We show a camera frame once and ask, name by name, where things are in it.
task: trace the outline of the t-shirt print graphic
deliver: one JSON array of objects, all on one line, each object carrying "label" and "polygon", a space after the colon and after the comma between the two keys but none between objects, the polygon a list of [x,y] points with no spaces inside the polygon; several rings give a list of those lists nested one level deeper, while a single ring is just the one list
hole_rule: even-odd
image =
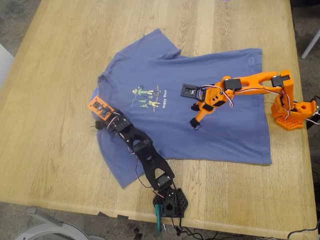
[{"label": "t-shirt print graphic", "polygon": [[141,86],[133,89],[132,93],[134,94],[134,98],[132,99],[131,106],[134,104],[137,96],[139,98],[138,102],[141,103],[140,108],[148,109],[150,107],[153,109],[153,112],[155,112],[155,109],[161,104],[158,102],[161,94],[161,90],[159,90],[158,85],[156,85],[156,90],[144,90],[144,85],[142,84]]}]

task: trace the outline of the wire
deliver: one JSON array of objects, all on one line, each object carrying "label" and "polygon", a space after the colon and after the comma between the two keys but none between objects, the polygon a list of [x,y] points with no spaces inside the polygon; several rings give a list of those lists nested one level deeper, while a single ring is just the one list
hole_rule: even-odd
[{"label": "wire", "polygon": [[226,236],[226,237],[223,237],[223,238],[220,238],[220,239],[216,238],[216,240],[234,239],[234,238],[242,238],[242,237],[243,237],[243,235],[239,235],[239,236],[234,235],[234,236]]},{"label": "wire", "polygon": [[216,239],[216,236],[218,235],[218,231],[216,231],[215,235],[211,238],[207,238],[206,240],[215,240]]},{"label": "wire", "polygon": [[314,100],[315,100],[316,98],[320,100],[320,96],[315,95],[315,96],[313,97]]},{"label": "wire", "polygon": [[316,124],[316,125],[320,125],[320,123],[315,122],[315,121],[312,121],[311,119],[305,118],[305,120],[307,120],[307,121],[309,121],[309,122],[312,122],[312,123],[314,123],[314,124]]},{"label": "wire", "polygon": [[286,237],[286,239],[289,240],[289,238],[290,238],[290,236],[291,236],[292,234],[302,233],[302,232],[304,232],[304,231],[309,231],[309,232],[311,232],[311,231],[317,230],[318,227],[319,227],[319,223],[320,223],[320,219],[319,219],[319,221],[316,223],[315,228],[313,228],[313,229],[302,229],[302,230],[292,231],[292,232],[290,232],[290,233],[288,234],[288,236]]},{"label": "wire", "polygon": [[290,116],[290,110],[291,110],[290,98],[289,98],[288,94],[286,94],[284,89],[282,89],[282,92],[286,95],[286,99],[288,100],[288,105],[289,105],[289,110],[287,110],[285,108],[285,106],[283,106],[283,109],[286,110],[286,112],[287,112],[287,115],[284,117],[284,120],[287,120],[287,118]]},{"label": "wire", "polygon": [[138,156],[136,156],[136,165],[135,165],[135,174],[136,174],[136,177],[138,178],[139,182],[146,188],[146,189],[149,189],[149,188],[152,188],[152,186],[146,186],[142,183],[142,181],[140,180],[139,176],[138,176],[138,173],[137,173],[137,167],[138,167]]},{"label": "wire", "polygon": [[244,92],[251,91],[251,90],[265,90],[266,92],[271,93],[271,94],[280,94],[282,91],[282,89],[281,89],[281,91],[270,91],[270,90],[262,88],[262,87],[252,87],[252,88],[247,88],[244,90],[235,91],[235,93],[244,93]]},{"label": "wire", "polygon": [[110,124],[112,124],[112,122],[113,122],[115,119],[118,119],[118,120],[119,120],[119,117],[115,116],[114,118],[112,118],[112,120],[109,122],[108,126],[106,127],[107,130],[108,130]]},{"label": "wire", "polygon": [[319,174],[316,172],[316,171],[312,171],[313,174],[315,174],[318,178],[318,183],[320,183],[320,177],[319,177]]},{"label": "wire", "polygon": [[155,190],[153,190],[152,192],[153,192],[154,194],[158,195],[159,197],[163,198],[163,199],[165,198],[164,196],[162,196],[162,195],[160,195],[159,193],[157,193]]},{"label": "wire", "polygon": [[130,154],[135,154],[134,151],[129,151],[129,146],[128,146],[128,145],[126,146],[126,148],[128,149],[128,152],[129,152]]},{"label": "wire", "polygon": [[233,108],[233,107],[234,107],[234,102],[231,100],[231,98],[228,96],[228,94],[226,94],[226,93],[223,91],[223,89],[222,89],[221,87],[219,87],[219,86],[214,86],[214,85],[203,85],[203,86],[200,87],[200,89],[199,89],[199,91],[198,91],[199,98],[201,98],[201,96],[200,96],[200,90],[201,90],[202,88],[217,88],[217,89],[220,89],[220,95],[221,95],[221,94],[224,94],[225,97],[229,100],[229,106],[230,106],[230,108]]}]

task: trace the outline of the concrete floor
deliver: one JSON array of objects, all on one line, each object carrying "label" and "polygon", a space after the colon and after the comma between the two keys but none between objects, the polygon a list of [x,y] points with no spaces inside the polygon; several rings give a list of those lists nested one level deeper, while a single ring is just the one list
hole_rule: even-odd
[{"label": "concrete floor", "polygon": [[[40,0],[1,0],[0,2],[0,44],[13,56],[28,29]],[[306,46],[320,27],[320,6],[297,8],[293,12],[295,22],[296,46],[301,56]],[[320,95],[320,41],[314,46],[306,59],[299,58],[303,98],[309,101],[314,95]],[[320,173],[320,149],[318,137],[320,127],[314,126],[308,131],[312,169]],[[13,240],[18,233],[33,226],[38,221],[25,214],[25,206],[0,202],[0,240]],[[155,233],[155,224],[149,222],[86,215],[52,209],[43,209],[58,220],[71,223],[83,229],[88,235],[97,235],[106,240],[132,240],[134,228],[139,228],[142,239],[189,240],[186,235],[176,236],[175,230],[167,226],[168,233],[160,236]],[[212,238],[214,231],[195,229],[204,238]],[[229,233],[219,233],[218,239]],[[235,240],[258,240],[261,237],[238,236]]]}]

